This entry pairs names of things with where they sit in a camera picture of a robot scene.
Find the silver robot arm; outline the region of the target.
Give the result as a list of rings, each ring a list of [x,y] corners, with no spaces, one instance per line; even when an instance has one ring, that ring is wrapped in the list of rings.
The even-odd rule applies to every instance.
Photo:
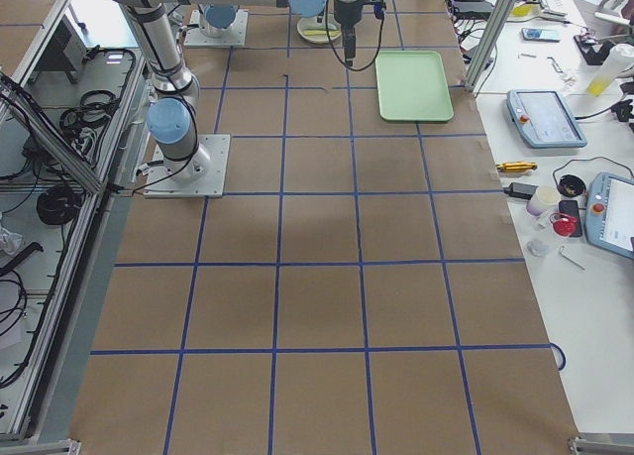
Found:
[[[199,29],[209,38],[220,38],[236,20],[238,7],[227,4],[201,4],[199,11]]]
[[[210,170],[212,158],[197,131],[199,81],[187,67],[168,20],[166,6],[207,5],[229,11],[242,4],[287,8],[303,17],[325,16],[327,5],[343,34],[345,63],[356,55],[355,26],[369,0],[112,0],[118,3],[152,71],[158,100],[150,107],[147,124],[164,160],[167,178],[174,183],[196,181]]]

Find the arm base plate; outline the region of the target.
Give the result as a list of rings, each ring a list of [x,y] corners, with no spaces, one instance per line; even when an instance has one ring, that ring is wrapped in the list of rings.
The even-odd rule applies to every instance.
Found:
[[[249,13],[239,9],[227,28],[211,26],[198,10],[193,10],[183,45],[188,48],[243,48],[246,44]]]
[[[185,198],[223,196],[231,136],[199,135],[197,153],[183,171],[176,162],[151,167],[148,185],[142,189],[147,198]]]

